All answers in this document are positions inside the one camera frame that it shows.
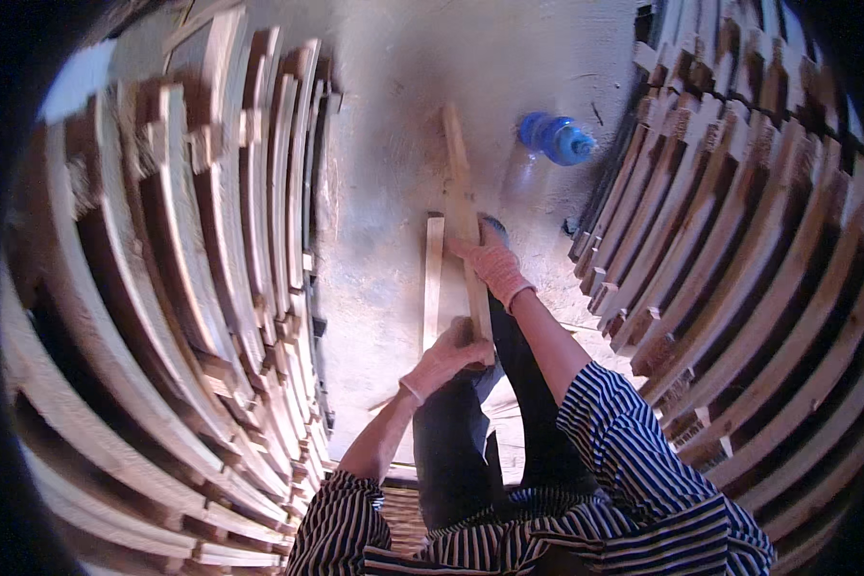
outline concrete floor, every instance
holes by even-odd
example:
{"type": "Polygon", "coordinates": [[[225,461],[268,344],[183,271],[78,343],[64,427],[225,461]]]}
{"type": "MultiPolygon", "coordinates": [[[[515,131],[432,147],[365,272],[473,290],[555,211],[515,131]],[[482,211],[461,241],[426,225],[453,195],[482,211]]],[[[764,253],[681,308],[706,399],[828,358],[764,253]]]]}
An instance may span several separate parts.
{"type": "MultiPolygon", "coordinates": [[[[193,14],[208,4],[196,2],[193,14]]],[[[600,177],[604,151],[624,111],[634,74],[636,4],[248,3],[253,27],[283,27],[287,51],[321,38],[322,56],[332,59],[334,89],[345,95],[314,197],[315,315],[328,321],[319,343],[319,370],[336,413],[334,458],[369,422],[368,408],[396,390],[420,355],[426,213],[444,210],[448,177],[440,121],[446,100],[461,112],[478,209],[505,223],[523,273],[554,315],[569,324],[590,322],[561,227],[568,217],[575,221],[600,177]],[[534,109],[592,124],[601,146],[594,160],[563,168],[529,156],[516,143],[515,129],[518,118],[534,109]]],[[[160,42],[178,18],[178,11],[164,9],[129,29],[113,54],[110,75],[158,74],[160,42]]],[[[171,69],[197,65],[204,37],[198,34],[181,47],[171,69]]],[[[444,327],[466,311],[452,258],[446,260],[443,284],[439,325],[444,327]]],[[[594,331],[578,338],[593,355],[613,359],[594,331]]],[[[621,359],[609,365],[629,372],[621,359]]],[[[499,422],[507,427],[500,431],[503,460],[518,468],[520,422],[499,422]]],[[[396,460],[413,462],[410,432],[396,460]]]]}

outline person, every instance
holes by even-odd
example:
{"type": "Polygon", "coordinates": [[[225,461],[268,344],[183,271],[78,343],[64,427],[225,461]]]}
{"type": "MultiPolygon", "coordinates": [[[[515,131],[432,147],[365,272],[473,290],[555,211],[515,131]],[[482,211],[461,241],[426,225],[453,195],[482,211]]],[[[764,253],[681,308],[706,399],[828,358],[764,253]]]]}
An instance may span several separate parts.
{"type": "Polygon", "coordinates": [[[553,318],[502,225],[480,226],[481,246],[446,245],[489,288],[494,342],[452,323],[403,376],[311,503],[287,573],[767,573],[774,549],[752,515],[683,464],[627,380],[553,318]],[[484,461],[480,409],[501,373],[465,369],[493,345],[524,429],[509,492],[484,461]],[[380,482],[411,419],[428,534],[406,558],[390,549],[380,482]]]}

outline dusty floor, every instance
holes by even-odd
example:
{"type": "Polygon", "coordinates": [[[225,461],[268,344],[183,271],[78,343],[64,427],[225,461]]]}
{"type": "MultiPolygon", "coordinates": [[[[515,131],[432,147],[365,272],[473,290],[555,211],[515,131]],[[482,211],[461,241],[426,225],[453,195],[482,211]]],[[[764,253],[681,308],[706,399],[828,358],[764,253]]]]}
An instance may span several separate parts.
{"type": "MultiPolygon", "coordinates": [[[[208,4],[199,0],[193,14],[208,4]]],[[[447,99],[461,111],[478,208],[505,223],[523,273],[554,315],[588,325],[561,227],[575,221],[600,177],[629,96],[635,2],[261,0],[248,10],[254,28],[283,27],[286,50],[321,38],[334,89],[345,95],[315,196],[315,314],[328,321],[320,369],[336,413],[331,455],[342,456],[370,420],[368,408],[390,396],[419,357],[426,212],[444,209],[448,176],[439,116],[447,99]],[[516,143],[515,127],[534,109],[589,122],[602,149],[571,168],[533,160],[516,143]]],[[[129,29],[110,75],[158,74],[160,42],[178,18],[164,10],[129,29]]],[[[171,69],[198,62],[204,36],[180,48],[171,69]]],[[[466,308],[464,294],[456,263],[447,261],[439,325],[466,308]]],[[[613,359],[610,367],[628,370],[599,334],[577,339],[599,360],[613,359]]],[[[504,392],[497,388],[487,404],[504,407],[494,422],[511,481],[523,458],[520,423],[507,418],[504,392]]],[[[410,432],[396,460],[413,462],[410,432]]]]}

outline blue and white striped sleeve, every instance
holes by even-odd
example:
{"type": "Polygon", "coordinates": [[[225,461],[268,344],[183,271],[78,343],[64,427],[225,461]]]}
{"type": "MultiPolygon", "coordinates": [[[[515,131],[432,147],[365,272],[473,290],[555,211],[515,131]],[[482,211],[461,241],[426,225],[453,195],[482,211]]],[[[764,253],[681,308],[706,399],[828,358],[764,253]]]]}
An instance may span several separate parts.
{"type": "Polygon", "coordinates": [[[361,574],[365,547],[391,548],[383,497],[376,481],[335,472],[301,522],[286,574],[361,574]]]}
{"type": "MultiPolygon", "coordinates": [[[[647,403],[621,374],[590,362],[573,380],[557,416],[583,463],[634,520],[652,524],[720,492],[669,448],[647,403]]],[[[766,570],[774,548],[752,515],[726,501],[728,565],[766,570]]]]}

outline hand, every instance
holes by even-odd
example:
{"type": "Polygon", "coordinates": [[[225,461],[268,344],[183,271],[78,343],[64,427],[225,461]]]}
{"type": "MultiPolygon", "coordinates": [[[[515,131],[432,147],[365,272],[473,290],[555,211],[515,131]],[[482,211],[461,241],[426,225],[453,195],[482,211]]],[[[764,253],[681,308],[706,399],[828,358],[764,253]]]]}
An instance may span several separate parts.
{"type": "Polygon", "coordinates": [[[472,335],[471,319],[455,318],[432,348],[426,350],[413,371],[400,379],[400,384],[413,393],[420,405],[462,368],[483,362],[493,349],[493,343],[488,340],[471,342],[472,335]]]}
{"type": "Polygon", "coordinates": [[[490,292],[511,312],[512,299],[526,288],[534,290],[534,285],[525,279],[518,270],[518,258],[506,247],[499,232],[484,219],[480,220],[482,246],[456,238],[445,239],[449,252],[460,256],[473,266],[490,292]]]}

